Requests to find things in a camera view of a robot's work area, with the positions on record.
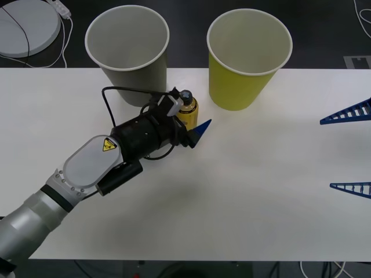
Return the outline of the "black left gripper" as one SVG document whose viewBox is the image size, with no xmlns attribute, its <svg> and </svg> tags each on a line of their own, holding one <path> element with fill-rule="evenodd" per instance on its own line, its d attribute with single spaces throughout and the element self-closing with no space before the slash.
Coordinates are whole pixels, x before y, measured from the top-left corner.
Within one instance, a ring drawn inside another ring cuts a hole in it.
<svg viewBox="0 0 371 278">
<path fill-rule="evenodd" d="M 159 146 L 164 147 L 165 145 L 183 145 L 187 146 L 186 133 L 188 146 L 195 148 L 201 137 L 205 133 L 206 129 L 211 124 L 212 120 L 209 119 L 203 124 L 187 131 L 185 125 L 177 116 L 150 116 L 150 121 L 155 127 L 159 139 Z"/>
</svg>

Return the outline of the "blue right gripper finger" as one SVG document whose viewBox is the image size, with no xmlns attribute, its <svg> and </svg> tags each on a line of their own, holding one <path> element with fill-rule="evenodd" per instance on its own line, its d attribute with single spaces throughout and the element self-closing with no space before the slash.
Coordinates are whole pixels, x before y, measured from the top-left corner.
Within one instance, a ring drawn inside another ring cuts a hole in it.
<svg viewBox="0 0 371 278">
<path fill-rule="evenodd" d="M 370 99 L 335 112 L 319 121 L 320 125 L 370 120 Z"/>
<path fill-rule="evenodd" d="M 347 182 L 347 183 L 330 183 L 332 189 L 349 193 L 355 196 L 371 199 L 370 182 Z"/>
</svg>

